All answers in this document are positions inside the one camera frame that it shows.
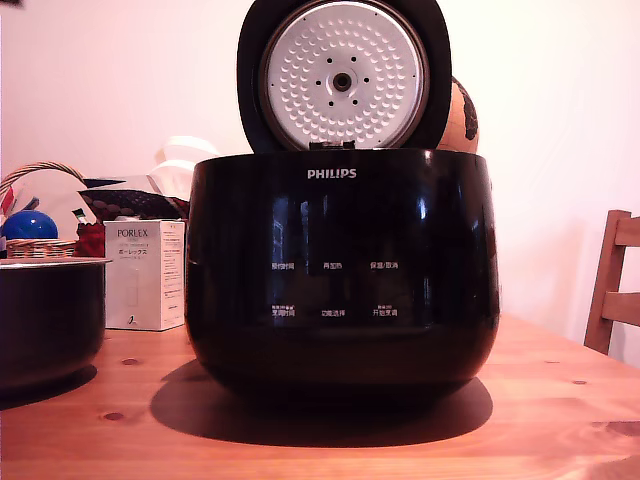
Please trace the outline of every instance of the basket handle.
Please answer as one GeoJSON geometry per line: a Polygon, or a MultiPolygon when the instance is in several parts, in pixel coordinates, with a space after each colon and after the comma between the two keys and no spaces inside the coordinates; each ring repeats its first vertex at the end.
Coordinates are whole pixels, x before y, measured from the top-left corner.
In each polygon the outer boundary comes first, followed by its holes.
{"type": "Polygon", "coordinates": [[[69,175],[73,175],[84,184],[84,177],[74,168],[67,167],[66,165],[55,162],[32,163],[30,165],[25,165],[24,167],[18,168],[14,172],[4,177],[2,182],[0,182],[0,200],[9,191],[9,187],[11,187],[11,185],[13,185],[16,180],[38,170],[59,170],[61,172],[68,173],[69,175]]]}

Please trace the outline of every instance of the box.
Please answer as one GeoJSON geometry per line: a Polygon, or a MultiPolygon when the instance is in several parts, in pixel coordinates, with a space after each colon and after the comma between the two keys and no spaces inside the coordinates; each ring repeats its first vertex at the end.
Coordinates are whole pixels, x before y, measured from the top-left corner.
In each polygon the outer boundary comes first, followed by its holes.
{"type": "Polygon", "coordinates": [[[162,331],[184,324],[182,222],[104,222],[107,328],[162,331]]]}

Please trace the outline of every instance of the table surface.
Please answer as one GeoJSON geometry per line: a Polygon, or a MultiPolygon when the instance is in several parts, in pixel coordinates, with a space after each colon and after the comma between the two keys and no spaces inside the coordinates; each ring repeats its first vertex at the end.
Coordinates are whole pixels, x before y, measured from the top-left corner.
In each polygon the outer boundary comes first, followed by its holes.
{"type": "Polygon", "coordinates": [[[0,406],[3,478],[640,478],[640,370],[510,317],[419,413],[252,410],[194,358],[184,327],[107,331],[76,385],[0,406]]]}

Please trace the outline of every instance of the white inner lid plate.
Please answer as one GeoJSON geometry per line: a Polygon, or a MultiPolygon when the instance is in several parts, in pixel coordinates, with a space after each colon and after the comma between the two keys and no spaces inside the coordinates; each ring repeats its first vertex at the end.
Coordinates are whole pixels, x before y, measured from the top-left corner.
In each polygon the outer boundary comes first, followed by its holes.
{"type": "Polygon", "coordinates": [[[269,106],[298,148],[356,141],[394,146],[413,126],[429,89],[428,62],[386,10],[360,2],[317,5],[293,18],[267,60],[269,106]],[[336,75],[351,86],[341,92],[336,75]]]}

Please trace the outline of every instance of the white plastic bag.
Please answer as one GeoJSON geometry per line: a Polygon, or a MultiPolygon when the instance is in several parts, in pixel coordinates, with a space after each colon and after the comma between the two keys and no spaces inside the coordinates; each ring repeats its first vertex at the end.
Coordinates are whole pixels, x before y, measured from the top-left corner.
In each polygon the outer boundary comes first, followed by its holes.
{"type": "Polygon", "coordinates": [[[158,165],[149,173],[162,195],[189,200],[196,163],[220,153],[206,140],[190,136],[171,137],[156,154],[158,165]]]}

